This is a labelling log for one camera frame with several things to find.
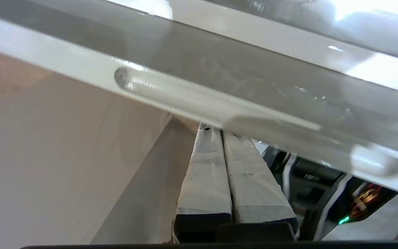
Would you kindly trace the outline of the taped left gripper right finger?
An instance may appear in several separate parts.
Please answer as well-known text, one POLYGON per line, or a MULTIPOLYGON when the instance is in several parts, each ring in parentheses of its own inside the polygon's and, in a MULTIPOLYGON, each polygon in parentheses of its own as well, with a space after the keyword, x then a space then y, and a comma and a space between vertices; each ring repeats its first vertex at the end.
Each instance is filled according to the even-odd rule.
POLYGON ((254 143, 230 132, 222 138, 234 219, 222 228, 222 238, 297 239, 297 217, 254 143))

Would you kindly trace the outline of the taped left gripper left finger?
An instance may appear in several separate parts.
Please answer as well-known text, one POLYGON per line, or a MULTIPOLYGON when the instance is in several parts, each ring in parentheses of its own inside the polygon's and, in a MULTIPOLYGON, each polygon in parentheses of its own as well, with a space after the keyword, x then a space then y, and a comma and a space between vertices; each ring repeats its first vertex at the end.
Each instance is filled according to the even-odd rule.
POLYGON ((202 124, 177 201, 174 242, 215 242, 217 230, 232 222, 232 208, 221 131, 202 124))

